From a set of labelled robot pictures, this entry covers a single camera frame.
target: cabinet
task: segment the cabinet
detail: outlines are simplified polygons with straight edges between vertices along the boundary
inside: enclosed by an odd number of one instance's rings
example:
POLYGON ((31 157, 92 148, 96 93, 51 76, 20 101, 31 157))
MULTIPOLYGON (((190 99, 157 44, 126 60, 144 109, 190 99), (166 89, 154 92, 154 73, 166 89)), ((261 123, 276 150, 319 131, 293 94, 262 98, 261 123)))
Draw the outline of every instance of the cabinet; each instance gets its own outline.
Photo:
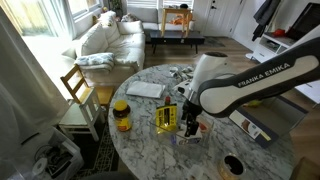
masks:
MULTIPOLYGON (((294 40, 287 37, 273 37, 271 32, 262 35, 260 42, 253 52, 252 58, 260 63, 281 54, 295 43, 294 40)), ((295 89, 307 96, 315 106, 320 104, 320 80, 296 86, 295 89)))

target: chair backrest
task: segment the chair backrest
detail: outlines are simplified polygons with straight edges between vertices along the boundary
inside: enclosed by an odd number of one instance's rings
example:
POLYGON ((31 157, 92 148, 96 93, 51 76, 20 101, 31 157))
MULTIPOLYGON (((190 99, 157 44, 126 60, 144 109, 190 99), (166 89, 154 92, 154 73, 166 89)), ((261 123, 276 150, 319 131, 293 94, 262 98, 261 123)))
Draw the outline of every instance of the chair backrest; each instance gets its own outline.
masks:
POLYGON ((68 89, 74 101, 78 104, 81 104, 81 100, 80 100, 81 98, 78 97, 77 92, 80 90, 81 87, 83 87, 83 85, 85 86, 85 88, 89 88, 89 86, 81 72, 79 65, 75 64, 73 68, 65 76, 60 77, 60 79, 68 89), (69 80, 71 78, 74 79, 75 76, 77 77, 76 79, 79 79, 79 81, 75 84, 74 87, 71 87, 69 80))
POLYGON ((87 123, 93 125, 100 115, 102 108, 95 88, 90 89, 87 98, 80 104, 80 110, 87 123))

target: marble tabletop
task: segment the marble tabletop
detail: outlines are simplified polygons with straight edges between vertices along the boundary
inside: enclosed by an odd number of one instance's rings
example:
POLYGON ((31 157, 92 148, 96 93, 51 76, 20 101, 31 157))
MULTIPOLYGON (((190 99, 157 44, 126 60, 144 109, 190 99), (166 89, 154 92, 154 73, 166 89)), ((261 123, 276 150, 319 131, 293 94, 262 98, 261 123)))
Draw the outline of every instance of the marble tabletop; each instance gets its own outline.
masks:
POLYGON ((132 173, 142 180, 185 179, 190 168, 198 165, 204 171, 202 179, 222 179, 217 162, 223 155, 233 153, 244 162, 246 168, 241 179, 289 179, 294 164, 289 134, 263 149, 228 118, 214 118, 203 112, 201 116, 213 123, 213 129, 206 146, 199 146, 200 155, 196 152, 184 154, 159 140, 154 127, 150 125, 154 121, 156 107, 163 106, 164 98, 169 95, 171 102, 177 104, 180 117, 185 101, 182 95, 173 90, 179 82, 170 75, 169 68, 182 70, 187 66, 170 64, 142 70, 127 79, 115 92, 109 108, 109 130, 120 158, 132 173), (159 99, 126 95, 130 83, 134 81, 164 84, 166 87, 159 99), (120 99, 126 100, 131 107, 133 126, 126 132, 117 130, 112 114, 114 103, 120 99))

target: robotic arm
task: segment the robotic arm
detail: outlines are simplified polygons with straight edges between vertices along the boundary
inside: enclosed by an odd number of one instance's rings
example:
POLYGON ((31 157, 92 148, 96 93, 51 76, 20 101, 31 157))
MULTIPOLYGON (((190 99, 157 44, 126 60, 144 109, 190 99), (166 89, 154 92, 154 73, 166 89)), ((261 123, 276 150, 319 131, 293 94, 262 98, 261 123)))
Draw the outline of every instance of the robotic arm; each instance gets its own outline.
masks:
POLYGON ((195 118, 202 110, 215 117, 227 117, 251 100, 276 96, 320 79, 319 47, 320 37, 240 74, 233 73, 225 54, 204 54, 183 105, 182 120, 187 120, 185 136, 194 135, 197 131, 195 118))

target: coffee table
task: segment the coffee table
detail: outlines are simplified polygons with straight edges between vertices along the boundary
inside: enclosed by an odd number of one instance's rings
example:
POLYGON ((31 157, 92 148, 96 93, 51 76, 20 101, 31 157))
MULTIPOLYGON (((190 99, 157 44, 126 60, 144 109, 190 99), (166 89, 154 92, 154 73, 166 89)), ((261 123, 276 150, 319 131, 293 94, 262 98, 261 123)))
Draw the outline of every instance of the coffee table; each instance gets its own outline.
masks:
POLYGON ((191 149, 190 156, 184 156, 172 146, 153 137, 156 107, 164 104, 169 95, 172 103, 177 103, 178 116, 185 98, 172 88, 179 83, 169 73, 170 67, 179 70, 188 65, 166 64, 144 69, 127 79, 115 92, 109 108, 109 130, 114 146, 122 161, 138 179, 185 179, 193 165, 203 168, 202 179, 222 179, 217 170, 217 162, 222 155, 236 154, 245 164, 246 173, 242 179, 289 179, 293 165, 293 146, 290 135, 278 139, 267 149, 262 149, 228 118, 214 118, 206 113, 201 115, 213 122, 208 146, 197 158, 191 149), (145 81, 166 85, 159 99, 126 95, 131 82, 145 81), (117 130, 112 114, 114 103, 124 99, 131 107, 132 129, 127 132, 117 130))
POLYGON ((153 46, 153 54, 156 51, 158 44, 181 44, 181 45, 195 45, 196 54, 198 54, 198 45, 204 44, 204 37, 195 31, 190 31, 188 36, 186 32, 181 31, 165 31, 162 36, 161 31, 154 30, 150 32, 151 43, 153 46))

